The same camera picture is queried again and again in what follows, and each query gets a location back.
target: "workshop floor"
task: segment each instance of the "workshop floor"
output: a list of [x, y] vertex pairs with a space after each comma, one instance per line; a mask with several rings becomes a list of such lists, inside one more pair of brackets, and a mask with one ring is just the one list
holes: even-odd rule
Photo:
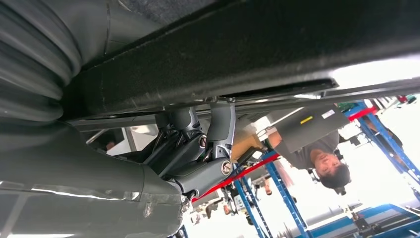
[[[419, 112], [420, 103], [416, 103], [380, 115], [382, 122], [402, 140], [406, 154], [418, 168], [420, 152], [416, 135], [420, 134], [420, 125], [417, 125]], [[340, 145], [340, 151], [352, 175], [352, 182], [346, 186], [347, 195], [344, 198], [339, 198], [333, 190], [321, 184], [314, 184], [306, 171], [288, 168], [295, 183], [290, 192], [297, 198], [297, 206], [305, 219], [315, 221], [316, 217], [338, 209], [338, 204], [343, 202], [339, 199], [347, 203], [361, 202], [365, 206], [400, 204], [415, 199], [406, 182], [377, 147], [366, 144], [354, 149], [352, 146]], [[273, 237], [276, 237], [284, 229], [284, 223], [291, 228], [294, 222], [272, 181], [271, 187], [272, 196], [267, 196], [264, 190], [259, 192], [259, 206]], [[202, 218], [195, 226], [188, 223], [186, 228], [189, 238], [258, 237], [255, 228], [248, 225], [243, 214], [226, 216], [221, 207], [212, 212], [211, 219]]]

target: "sticker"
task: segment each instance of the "sticker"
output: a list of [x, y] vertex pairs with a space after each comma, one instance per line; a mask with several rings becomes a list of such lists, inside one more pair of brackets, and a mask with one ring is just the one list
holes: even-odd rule
[[305, 120], [301, 121], [301, 124], [303, 124], [303, 123], [305, 123], [305, 122], [307, 122], [307, 121], [311, 120], [312, 118], [314, 118], [314, 117], [310, 116], [310, 117], [306, 118]]
[[331, 109], [331, 110], [329, 110], [328, 112], [326, 112], [326, 113], [322, 114], [322, 118], [326, 119], [326, 118], [328, 118], [328, 117], [330, 117], [330, 116], [332, 116], [332, 115], [334, 115], [334, 114], [335, 114], [334, 110], [333, 110], [333, 109]]

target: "black hair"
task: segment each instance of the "black hair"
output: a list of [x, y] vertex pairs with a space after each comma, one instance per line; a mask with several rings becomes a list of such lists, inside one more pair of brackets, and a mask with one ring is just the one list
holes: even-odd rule
[[341, 164], [337, 167], [334, 174], [319, 176], [322, 185], [328, 188], [344, 187], [350, 182], [350, 171], [347, 165]]

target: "blue lift frame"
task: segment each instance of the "blue lift frame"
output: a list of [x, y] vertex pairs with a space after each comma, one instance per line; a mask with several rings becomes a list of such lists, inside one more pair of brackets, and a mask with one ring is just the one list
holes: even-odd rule
[[[351, 116], [353, 114], [356, 114], [356, 113], [358, 113], [361, 110], [364, 110], [366, 108], [367, 107], [364, 103], [357, 103], [354, 108], [345, 112], [344, 115], [349, 117], [349, 116]], [[410, 174], [410, 176], [418, 184], [420, 184], [420, 171], [418, 170], [418, 168], [411, 162], [411, 160], [407, 157], [407, 155], [404, 153], [402, 148], [399, 147], [398, 144], [395, 142], [395, 140], [389, 135], [389, 133], [387, 132], [385, 127], [382, 125], [382, 123], [372, 113], [367, 114], [367, 117], [373, 123], [373, 125], [376, 127], [378, 132], [390, 144], [391, 148], [400, 156], [402, 161], [407, 165], [408, 169], [404, 168], [399, 162], [396, 161], [396, 159], [394, 157], [392, 157], [390, 155], [390, 153], [386, 150], [385, 146], [376, 138], [376, 136], [371, 131], [371, 129], [369, 129], [368, 125], [362, 119], [359, 119], [362, 131], [366, 134], [366, 136], [368, 138], [370, 138], [373, 142], [375, 142], [375, 144], [378, 145], [378, 147], [387, 156], [387, 158], [391, 161], [391, 163], [394, 165], [394, 167], [397, 169], [397, 171], [399, 173], [402, 174], [403, 172], [407, 172], [408, 174]], [[266, 158], [268, 158], [272, 155], [273, 155], [273, 152], [268, 153], [266, 155], [263, 155], [262, 159], [264, 160], [264, 159], [266, 159]], [[273, 162], [267, 163], [266, 168], [267, 168], [268, 172], [270, 173], [271, 177], [273, 178], [277, 189], [279, 190], [281, 196], [283, 197], [283, 200], [284, 200], [287, 208], [289, 209], [290, 213], [292, 214], [292, 217], [293, 217], [293, 219], [294, 219], [294, 221], [295, 221], [295, 223], [298, 227], [298, 230], [301, 233], [301, 235], [298, 236], [298, 237], [302, 237], [302, 238], [319, 237], [319, 236], [325, 235], [325, 234], [327, 234], [327, 233], [329, 233], [333, 230], [339, 229], [339, 228], [343, 227], [344, 225], [352, 224], [351, 220], [345, 217], [345, 218], [343, 218], [339, 221], [327, 224], [327, 225], [325, 225], [321, 228], [317, 228], [317, 229], [313, 230], [313, 232], [311, 232], [308, 229], [308, 226], [305, 223], [305, 220], [300, 215], [299, 210], [296, 207], [296, 204], [293, 201], [292, 196], [290, 195], [289, 191], [287, 190], [287, 187], [285, 186], [283, 180], [281, 179], [280, 174], [278, 173], [278, 171], [277, 171], [275, 165], [273, 164]], [[247, 187], [247, 190], [251, 192], [250, 196], [251, 196], [251, 198], [253, 198], [252, 201], [257, 208], [258, 205], [257, 205], [257, 201], [255, 199], [255, 196], [253, 196], [253, 193], [252, 193], [251, 189], [249, 188], [248, 184], [246, 183], [245, 178], [242, 178], [242, 180], [243, 180], [245, 186]], [[264, 232], [262, 231], [261, 227], [258, 226], [258, 224], [256, 223], [255, 217], [252, 214], [251, 206], [248, 203], [248, 200], [246, 198], [246, 195], [245, 195], [244, 191], [242, 190], [240, 182], [236, 180], [236, 181], [234, 181], [234, 183], [235, 183], [235, 186], [237, 187], [237, 189], [239, 191], [239, 194], [241, 195], [242, 200], [244, 201], [244, 204], [245, 204], [245, 207], [248, 211], [248, 214], [250, 215], [250, 218], [251, 218], [252, 222], [254, 223], [254, 226], [257, 229], [259, 237], [260, 238], [267, 237], [267, 235], [264, 234]], [[419, 191], [415, 190], [415, 188], [412, 187], [412, 186], [411, 186], [411, 188], [413, 189], [416, 198], [420, 201]], [[362, 212], [362, 214], [372, 213], [372, 215], [374, 215], [375, 213], [383, 212], [383, 209], [385, 209], [385, 210], [386, 209], [398, 210], [398, 208], [396, 208], [395, 206], [383, 205], [383, 206], [380, 206], [378, 208], [367, 209], [366, 211]], [[268, 229], [268, 227], [265, 223], [265, 219], [263, 218], [263, 215], [262, 215], [260, 209], [258, 208], [257, 211], [258, 211], [258, 214], [260, 215], [261, 219], [263, 220], [267, 231], [269, 231], [269, 229]], [[373, 236], [372, 238], [407, 237], [407, 233], [411, 233], [412, 235], [415, 235], [415, 237], [420, 238], [420, 235], [419, 235], [418, 232], [414, 232], [414, 231], [411, 230], [413, 228], [418, 228], [418, 227], [420, 227], [420, 220], [419, 219], [414, 220], [413, 222], [405, 224], [403, 226], [400, 226], [400, 227], [385, 231], [383, 233], [377, 234], [377, 235]]]
[[[349, 117], [353, 114], [358, 113], [361, 110], [366, 109], [365, 103], [357, 103], [356, 107], [350, 109], [349, 111], [345, 112], [344, 115]], [[398, 146], [398, 144], [395, 142], [395, 140], [392, 138], [391, 135], [389, 135], [388, 131], [385, 129], [385, 127], [382, 125], [382, 123], [372, 114], [367, 114], [367, 118], [373, 123], [373, 125], [376, 127], [378, 132], [385, 138], [385, 140], [389, 143], [391, 148], [400, 156], [401, 160], [406, 164], [407, 168], [404, 168], [394, 157], [390, 155], [388, 150], [385, 148], [385, 146], [377, 139], [377, 137], [374, 135], [374, 132], [368, 127], [366, 122], [363, 119], [358, 119], [362, 132], [365, 133], [365, 135], [371, 139], [386, 155], [386, 157], [389, 159], [389, 161], [394, 165], [394, 167], [397, 169], [397, 171], [400, 174], [403, 174], [404, 172], [408, 173], [414, 181], [416, 181], [420, 185], [420, 172], [418, 168], [411, 162], [411, 160], [408, 158], [408, 156], [404, 153], [403, 149]], [[420, 201], [420, 191], [417, 191], [415, 187], [410, 187], [413, 190], [413, 193], [417, 200]]]
[[295, 201], [293, 201], [292, 196], [290, 195], [289, 191], [286, 188], [283, 180], [280, 177], [275, 165], [273, 162], [266, 164], [266, 168], [271, 175], [278, 191], [280, 192], [281, 196], [283, 197], [283, 201], [286, 204], [287, 208], [289, 209], [290, 213], [292, 214], [293, 220], [295, 220], [296, 225], [301, 233], [301, 236], [304, 238], [313, 238], [311, 231], [308, 230], [308, 225], [306, 224], [305, 220], [302, 218], [298, 208], [296, 207]]
[[[271, 231], [270, 231], [270, 229], [268, 228], [267, 223], [265, 222], [264, 216], [263, 216], [263, 214], [261, 213], [261, 209], [260, 209], [260, 207], [258, 206], [257, 199], [255, 198], [255, 195], [254, 195], [254, 193], [252, 192], [251, 187], [250, 187], [250, 186], [249, 186], [249, 184], [247, 183], [247, 181], [246, 181], [245, 177], [242, 177], [242, 178], [240, 178], [240, 179], [242, 180], [242, 183], [245, 185], [246, 191], [244, 191], [244, 190], [243, 190], [242, 185], [241, 185], [241, 182], [240, 182], [239, 180], [235, 180], [235, 181], [233, 182], [233, 184], [235, 185], [236, 189], [238, 190], [239, 195], [241, 196], [242, 202], [244, 203], [245, 208], [247, 209], [248, 215], [250, 216], [251, 221], [252, 221], [252, 223], [254, 224], [255, 229], [257, 230], [258, 236], [259, 236], [260, 238], [273, 238], [273, 236], [272, 236], [272, 234], [271, 234]], [[252, 208], [251, 208], [251, 205], [250, 205], [250, 203], [248, 202], [248, 199], [247, 199], [247, 194], [248, 194], [248, 195], [249, 195], [249, 197], [251, 198], [252, 203], [254, 204], [254, 207], [255, 207], [255, 209], [256, 209], [256, 210], [257, 210], [257, 212], [258, 212], [258, 215], [261, 217], [262, 223], [263, 223], [263, 224], [264, 224], [264, 226], [265, 226], [265, 229], [266, 229], [266, 231], [267, 231], [267, 233], [268, 233], [268, 236], [267, 236], [267, 234], [265, 234], [265, 233], [264, 233], [264, 231], [263, 231], [263, 230], [261, 229], [261, 227], [258, 225], [257, 220], [255, 219], [255, 216], [254, 216], [254, 215], [253, 215], [253, 213], [252, 213]]]

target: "blue metal post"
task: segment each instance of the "blue metal post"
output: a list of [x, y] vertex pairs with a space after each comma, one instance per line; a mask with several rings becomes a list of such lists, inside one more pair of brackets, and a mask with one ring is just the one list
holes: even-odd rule
[[251, 210], [251, 206], [247, 200], [247, 197], [242, 189], [241, 183], [238, 180], [235, 180], [233, 182], [233, 184], [235, 185], [236, 189], [238, 190], [239, 195], [241, 196], [242, 202], [245, 205], [245, 208], [247, 209], [248, 215], [251, 218], [252, 223], [254, 224], [255, 229], [257, 230], [258, 236], [260, 238], [265, 238], [263, 235], [263, 231], [261, 230], [260, 226], [257, 224], [257, 221], [255, 220], [255, 217], [252, 214], [252, 210]]
[[258, 212], [258, 215], [261, 217], [262, 223], [263, 223], [263, 224], [264, 224], [264, 226], [265, 226], [265, 230], [266, 230], [266, 231], [267, 231], [267, 233], [268, 233], [268, 237], [273, 238], [273, 236], [272, 236], [272, 234], [271, 234], [271, 231], [270, 231], [270, 229], [268, 228], [267, 223], [265, 222], [264, 216], [263, 216], [263, 214], [261, 213], [260, 207], [258, 206], [258, 203], [257, 203], [257, 200], [256, 200], [256, 198], [255, 198], [255, 195], [254, 195], [254, 193], [252, 192], [251, 187], [250, 187], [250, 186], [249, 186], [249, 184], [247, 183], [247, 180], [245, 179], [245, 177], [242, 177], [242, 182], [245, 184], [245, 187], [247, 188], [248, 194], [249, 194], [249, 196], [251, 197], [251, 200], [252, 200], [252, 202], [254, 203], [254, 206], [255, 206], [255, 208], [256, 208], [256, 210], [257, 210], [257, 212]]
[[406, 216], [407, 218], [409, 218], [412, 221], [420, 220], [420, 214], [415, 213], [415, 212], [411, 211], [410, 209], [402, 208], [402, 207], [397, 206], [397, 205], [392, 204], [392, 203], [390, 203], [389, 205], [391, 206], [391, 208], [394, 211], [401, 213], [401, 215]]
[[[366, 107], [364, 103], [358, 103], [362, 107]], [[414, 179], [420, 185], [420, 171], [419, 169], [411, 162], [408, 156], [404, 153], [403, 149], [395, 142], [392, 136], [388, 133], [388, 131], [383, 127], [382, 123], [376, 119], [373, 114], [368, 114], [367, 118], [373, 123], [376, 127], [377, 131], [385, 138], [385, 140], [389, 143], [391, 148], [400, 156], [401, 160], [407, 165], [407, 167], [414, 173]]]
[[407, 235], [410, 235], [411, 229], [416, 229], [418, 231], [419, 227], [420, 220], [379, 233], [372, 236], [372, 238], [407, 237]]
[[185, 225], [181, 227], [182, 231], [184, 232], [184, 237], [188, 238], [187, 230], [185, 229]]
[[[398, 148], [400, 148], [397, 143], [394, 141], [394, 139], [388, 134], [388, 132], [386, 131], [386, 129], [382, 126], [382, 124], [372, 115], [372, 114], [368, 114], [368, 118], [370, 119], [370, 121], [375, 125], [375, 127], [378, 129], [378, 126], [380, 126], [383, 131], [380, 131], [379, 133], [381, 133], [382, 136], [384, 136], [384, 138], [389, 142], [390, 140], [392, 140], [395, 143], [395, 146], [397, 146]], [[385, 146], [378, 140], [378, 138], [374, 135], [374, 133], [371, 131], [371, 129], [368, 127], [368, 125], [366, 124], [366, 122], [363, 119], [359, 119], [361, 128], [363, 130], [363, 132], [373, 141], [375, 142], [375, 144], [377, 144], [377, 146], [382, 150], [382, 152], [386, 155], [386, 157], [389, 159], [389, 161], [394, 165], [394, 167], [397, 169], [397, 171], [399, 173], [403, 173], [403, 172], [407, 172], [407, 169], [405, 169], [399, 162], [397, 162], [395, 160], [394, 157], [392, 157], [388, 150], [385, 148]], [[418, 177], [414, 177], [412, 176], [410, 173], [408, 173], [411, 177], [414, 178], [414, 180], [419, 183], [419, 178]], [[415, 197], [417, 198], [417, 200], [420, 201], [420, 191], [417, 191], [415, 187], [413, 187], [410, 184], [410, 187], [412, 188]]]
[[293, 201], [292, 196], [290, 195], [289, 191], [287, 190], [286, 186], [284, 185], [283, 180], [281, 179], [279, 173], [277, 172], [276, 167], [272, 162], [266, 164], [266, 168], [271, 175], [271, 178], [274, 180], [278, 191], [280, 192], [281, 196], [283, 197], [284, 203], [286, 203], [287, 208], [289, 209], [290, 213], [292, 214], [293, 219], [295, 220], [296, 225], [301, 233], [303, 238], [313, 238], [311, 231], [308, 230], [308, 226], [303, 220], [301, 214], [299, 213], [298, 208]]

